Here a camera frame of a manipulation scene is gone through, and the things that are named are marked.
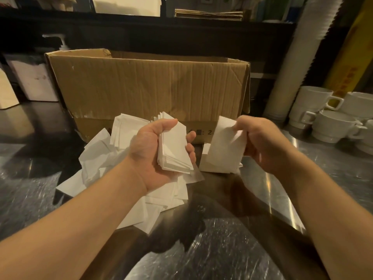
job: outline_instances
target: pile of napkins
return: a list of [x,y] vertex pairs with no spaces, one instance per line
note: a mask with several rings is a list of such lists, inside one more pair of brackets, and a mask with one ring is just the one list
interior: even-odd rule
[[[56,189],[71,197],[75,197],[84,191],[125,158],[131,140],[136,136],[138,130],[147,123],[149,121],[125,114],[115,117],[112,135],[110,136],[106,129],[102,129],[84,147],[84,151],[79,157],[82,169],[58,185]],[[189,159],[185,150],[185,136],[186,133],[182,143],[177,145],[184,144],[184,151]],[[173,146],[168,145],[168,140],[166,140],[166,143],[163,142],[162,146],[164,148],[173,149]],[[179,159],[178,156],[175,157],[177,157],[175,161],[183,160],[183,158]],[[183,205],[184,200],[188,199],[186,184],[204,180],[197,166],[191,163],[190,165],[188,174],[180,174],[171,183],[165,184],[163,187],[147,194],[147,196],[140,198],[117,229],[134,225],[149,233],[162,211]]]
[[[210,146],[211,146],[210,143],[205,143],[203,145],[199,170],[202,171],[202,172],[212,172],[212,173],[226,173],[226,174],[231,173],[231,171],[228,170],[226,167],[219,167],[219,166],[216,166],[216,165],[213,165],[213,164],[207,162],[207,156],[208,156],[208,152],[210,150]],[[239,174],[240,173],[239,168],[241,168],[241,167],[243,167],[242,163],[240,163],[238,168],[232,173]]]
[[219,116],[206,162],[217,167],[221,173],[236,173],[245,152],[247,132],[233,130],[235,120]]
[[[173,119],[165,112],[158,115],[158,119]],[[187,127],[178,122],[170,131],[159,136],[158,164],[163,170],[189,174],[193,170],[189,154],[185,149],[187,145]]]

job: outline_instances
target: scratched metal surface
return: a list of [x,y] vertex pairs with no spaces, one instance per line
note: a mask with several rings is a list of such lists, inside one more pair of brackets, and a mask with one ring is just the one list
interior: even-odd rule
[[[58,103],[0,111],[0,239],[68,200],[55,187],[79,169],[83,142]],[[372,159],[285,135],[372,211]],[[328,279],[280,183],[244,158],[242,179],[205,173],[188,204],[165,211],[148,236],[117,230],[82,279]]]

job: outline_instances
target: person's left arm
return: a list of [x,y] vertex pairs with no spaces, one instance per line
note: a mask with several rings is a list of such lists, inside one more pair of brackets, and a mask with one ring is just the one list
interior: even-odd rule
[[[156,161],[158,135],[177,120],[143,127],[129,155],[49,215],[0,243],[1,279],[79,279],[133,205],[171,181]],[[187,135],[193,141],[195,132]],[[186,149],[195,162],[193,146]]]

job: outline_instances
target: wall outlet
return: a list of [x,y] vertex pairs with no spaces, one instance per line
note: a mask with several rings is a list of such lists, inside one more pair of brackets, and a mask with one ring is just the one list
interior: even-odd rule
[[201,0],[201,4],[212,4],[213,0]]

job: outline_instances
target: cup handle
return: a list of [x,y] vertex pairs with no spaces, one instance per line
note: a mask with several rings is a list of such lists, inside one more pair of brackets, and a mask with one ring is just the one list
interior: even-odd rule
[[362,140],[364,134],[361,134],[362,130],[367,130],[368,128],[362,125],[354,125],[351,131],[348,132],[348,138],[354,138],[356,140]]
[[[332,107],[332,106],[329,105],[329,100],[330,99],[335,99],[335,100],[339,101],[337,107]],[[328,108],[328,109],[333,110],[333,111],[337,111],[342,106],[343,101],[345,101],[343,98],[336,97],[336,96],[330,96],[328,98],[327,103],[325,104],[325,108]]]
[[302,122],[303,124],[310,124],[310,125],[312,125],[313,122],[314,122],[315,119],[316,119],[316,116],[317,116],[316,113],[313,113],[313,112],[310,112],[310,111],[306,111],[306,112],[304,113],[304,115],[302,116],[301,122]]

